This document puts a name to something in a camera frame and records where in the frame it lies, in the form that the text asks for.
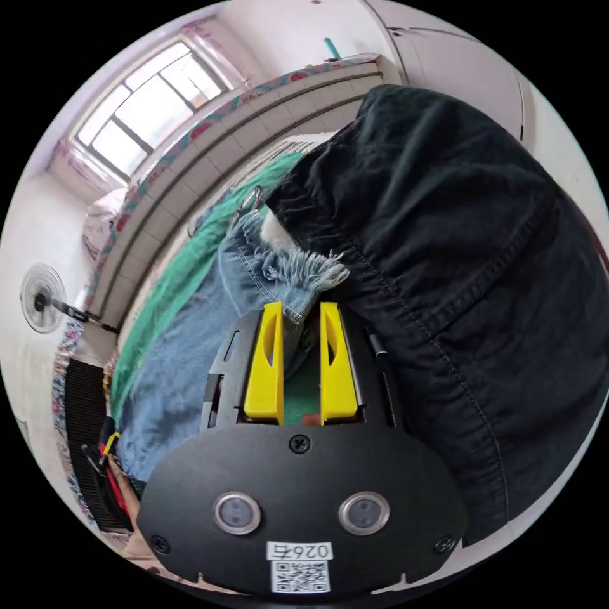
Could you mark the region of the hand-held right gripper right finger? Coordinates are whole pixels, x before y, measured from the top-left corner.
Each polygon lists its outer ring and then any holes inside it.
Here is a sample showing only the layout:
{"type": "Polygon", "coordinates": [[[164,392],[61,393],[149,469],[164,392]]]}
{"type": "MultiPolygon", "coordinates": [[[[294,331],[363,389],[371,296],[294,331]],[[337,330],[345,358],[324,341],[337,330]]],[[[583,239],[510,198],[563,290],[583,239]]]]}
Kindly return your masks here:
{"type": "Polygon", "coordinates": [[[320,304],[320,422],[353,419],[357,396],[337,303],[320,304]]]}

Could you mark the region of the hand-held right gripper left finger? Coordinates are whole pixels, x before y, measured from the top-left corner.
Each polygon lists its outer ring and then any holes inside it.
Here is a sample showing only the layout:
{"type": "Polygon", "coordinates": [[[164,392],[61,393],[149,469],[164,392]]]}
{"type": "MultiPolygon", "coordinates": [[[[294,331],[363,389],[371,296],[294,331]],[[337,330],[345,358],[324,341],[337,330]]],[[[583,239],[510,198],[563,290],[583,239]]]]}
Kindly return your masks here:
{"type": "Polygon", "coordinates": [[[284,424],[283,305],[265,305],[254,342],[244,399],[244,414],[254,422],[284,424]]]}

